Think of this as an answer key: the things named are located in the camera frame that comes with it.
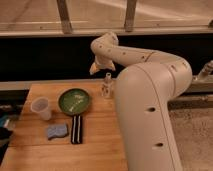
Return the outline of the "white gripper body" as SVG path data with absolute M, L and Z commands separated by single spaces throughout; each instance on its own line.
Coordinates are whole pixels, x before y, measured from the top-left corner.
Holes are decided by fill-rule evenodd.
M 110 59 L 106 59 L 100 56 L 96 56 L 94 62 L 92 63 L 89 73 L 91 75 L 99 72 L 101 69 L 109 69 L 115 71 L 115 66 Z

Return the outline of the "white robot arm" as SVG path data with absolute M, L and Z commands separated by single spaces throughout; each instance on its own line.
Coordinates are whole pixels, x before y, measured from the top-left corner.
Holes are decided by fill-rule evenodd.
M 128 171 L 183 171 L 168 102 L 190 86 L 190 64 L 171 53 L 121 46 L 113 32 L 93 40 L 91 50 L 92 74 L 124 67 L 114 99 Z

